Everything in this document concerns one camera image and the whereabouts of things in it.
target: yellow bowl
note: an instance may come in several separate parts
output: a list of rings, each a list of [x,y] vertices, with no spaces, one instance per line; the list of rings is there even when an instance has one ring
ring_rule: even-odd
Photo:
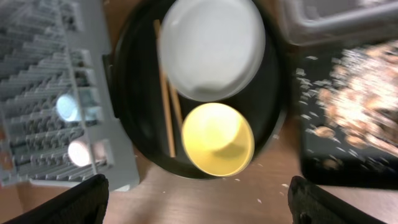
[[[188,114],[182,126],[182,144],[200,170],[219,177],[241,172],[254,152],[249,123],[221,103],[200,105]]]

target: gray dish rack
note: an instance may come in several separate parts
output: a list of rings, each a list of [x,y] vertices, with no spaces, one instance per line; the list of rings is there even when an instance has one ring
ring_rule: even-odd
[[[0,184],[74,186],[96,173],[109,189],[139,183],[132,143],[114,117],[104,56],[111,53],[101,0],[0,0]],[[57,98],[90,94],[96,119],[65,122]],[[103,142],[106,160],[75,166],[68,145]],[[95,161],[90,147],[91,161]]]

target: round black tray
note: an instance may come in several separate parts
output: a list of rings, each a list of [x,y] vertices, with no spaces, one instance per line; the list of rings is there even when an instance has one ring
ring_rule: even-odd
[[[197,169],[185,154],[173,111],[177,156],[169,156],[153,22],[162,21],[173,3],[174,0],[146,1],[131,13],[116,49],[110,80],[112,102],[127,135],[146,158],[183,177],[212,178]],[[282,126],[290,88],[287,59],[282,54],[279,34],[268,16],[261,14],[266,27],[266,50],[261,67],[245,89],[220,101],[238,110],[249,122],[256,143],[254,157]],[[183,118],[203,104],[182,96],[179,99]]]

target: white cup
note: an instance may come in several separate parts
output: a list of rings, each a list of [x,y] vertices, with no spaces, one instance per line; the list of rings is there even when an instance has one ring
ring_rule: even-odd
[[[96,142],[92,144],[95,162],[106,159],[106,149],[104,142]],[[85,137],[73,140],[68,146],[68,156],[70,160],[79,167],[91,164],[90,149],[86,144]]]
[[[93,121],[96,119],[99,106],[95,106],[95,102],[88,91],[79,92],[81,106],[85,114],[85,121]],[[81,121],[82,117],[79,111],[79,104],[71,93],[66,93],[58,97],[56,109],[58,116],[66,122]]]

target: black baking tray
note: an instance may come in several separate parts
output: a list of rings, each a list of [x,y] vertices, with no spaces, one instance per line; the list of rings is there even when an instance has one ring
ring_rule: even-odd
[[[173,3],[174,0],[145,1],[132,11],[116,49],[110,80],[112,102],[127,135],[146,158],[183,177],[212,178],[197,169],[185,154],[174,116],[177,156],[169,156],[153,21],[162,21]],[[261,9],[260,12],[266,27],[266,50],[261,67],[245,89],[219,101],[238,110],[249,122],[256,144],[254,158],[282,126],[290,96],[289,65],[282,54],[284,45],[269,16]],[[179,100],[183,118],[203,104],[182,96]]]
[[[302,98],[303,92],[308,92],[309,89],[300,88],[302,83],[299,80],[300,78],[306,78],[311,83],[317,80],[331,80],[330,72],[343,56],[342,51],[344,49],[369,47],[370,45],[382,44],[387,41],[390,40],[336,42],[327,46],[319,45],[312,48],[304,48],[297,54],[294,67],[297,67],[298,70],[293,72],[295,77],[293,88],[295,92],[294,101],[301,120],[300,163],[302,174],[313,183],[398,189],[397,157],[375,147],[368,146],[366,149],[357,149],[349,145],[345,141],[345,133],[339,127],[328,126],[336,132],[337,141],[320,138],[308,132],[309,129],[313,129],[313,126],[327,126],[325,125],[326,118],[324,110],[316,104],[316,96],[308,100]],[[297,73],[302,73],[303,71],[305,73],[304,77],[297,75]],[[319,86],[311,86],[311,89],[316,89],[316,87]],[[301,115],[308,115],[311,119],[308,120],[301,117]],[[335,170],[325,167],[323,162],[327,159],[339,161],[338,168]]]

